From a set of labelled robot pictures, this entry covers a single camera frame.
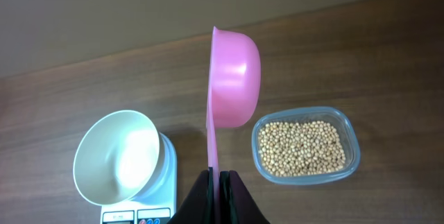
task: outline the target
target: scale platform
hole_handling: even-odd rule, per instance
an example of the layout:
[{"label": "scale platform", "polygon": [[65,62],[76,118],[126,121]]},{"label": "scale platform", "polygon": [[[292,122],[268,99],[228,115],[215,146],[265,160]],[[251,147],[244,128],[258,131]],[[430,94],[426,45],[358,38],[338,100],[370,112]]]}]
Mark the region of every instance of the scale platform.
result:
[{"label": "scale platform", "polygon": [[176,212],[178,159],[171,141],[160,133],[158,165],[148,189],[134,200],[102,207],[101,224],[165,224]]}]

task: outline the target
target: plastic container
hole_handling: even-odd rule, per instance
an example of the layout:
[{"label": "plastic container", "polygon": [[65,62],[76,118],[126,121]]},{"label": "plastic container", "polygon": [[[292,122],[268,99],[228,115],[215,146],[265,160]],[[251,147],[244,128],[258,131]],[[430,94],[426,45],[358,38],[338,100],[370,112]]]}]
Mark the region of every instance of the plastic container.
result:
[{"label": "plastic container", "polygon": [[[276,121],[292,121],[306,123],[311,121],[324,121],[332,124],[339,134],[339,140],[345,153],[344,168],[340,171],[324,173],[318,175],[302,175],[295,177],[278,177],[271,175],[263,166],[259,157],[259,130],[267,123]],[[262,117],[253,128],[252,134],[253,157],[256,168],[267,180],[277,184],[287,185],[311,185],[333,182],[351,175],[358,167],[361,159],[361,151],[353,130],[352,124],[348,118],[333,107],[304,107],[292,110],[285,110],[268,114]]]}]

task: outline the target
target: wood grain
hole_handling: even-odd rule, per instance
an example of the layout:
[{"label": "wood grain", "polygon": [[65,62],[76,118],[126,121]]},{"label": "wood grain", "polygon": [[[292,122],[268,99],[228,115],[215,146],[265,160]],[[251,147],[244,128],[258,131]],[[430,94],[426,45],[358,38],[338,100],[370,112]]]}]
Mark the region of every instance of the wood grain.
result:
[{"label": "wood grain", "polygon": [[[368,0],[234,29],[262,57],[257,110],[218,130],[272,223],[444,223],[444,0]],[[0,223],[98,223],[72,179],[76,147],[102,116],[148,115],[178,153],[178,202],[206,168],[210,35],[0,80]],[[295,107],[337,107],[361,164],[344,180],[280,186],[256,170],[253,125]]]}]

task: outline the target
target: clear plastic container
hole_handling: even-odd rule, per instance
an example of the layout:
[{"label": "clear plastic container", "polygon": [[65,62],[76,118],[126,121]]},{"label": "clear plastic container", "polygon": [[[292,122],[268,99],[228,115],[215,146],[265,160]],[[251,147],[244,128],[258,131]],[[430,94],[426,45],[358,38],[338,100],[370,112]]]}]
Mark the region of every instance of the clear plastic container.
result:
[{"label": "clear plastic container", "polygon": [[[311,121],[324,121],[332,124],[339,134],[339,140],[345,153],[345,164],[343,169],[331,173],[318,175],[302,175],[295,177],[278,177],[270,174],[263,166],[259,157],[259,130],[267,123],[276,121],[292,121],[306,123]],[[292,110],[284,110],[268,114],[259,119],[253,128],[252,134],[253,157],[256,168],[267,180],[277,184],[287,185],[311,185],[326,182],[332,182],[351,175],[359,165],[361,151],[353,130],[352,124],[348,118],[333,107],[304,107]]]}]

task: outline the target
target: wall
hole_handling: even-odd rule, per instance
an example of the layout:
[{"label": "wall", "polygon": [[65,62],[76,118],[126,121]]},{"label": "wall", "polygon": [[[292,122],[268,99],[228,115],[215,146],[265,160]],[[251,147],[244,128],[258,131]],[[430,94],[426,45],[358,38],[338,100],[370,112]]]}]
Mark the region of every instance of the wall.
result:
[{"label": "wall", "polygon": [[0,0],[0,77],[356,0]]}]

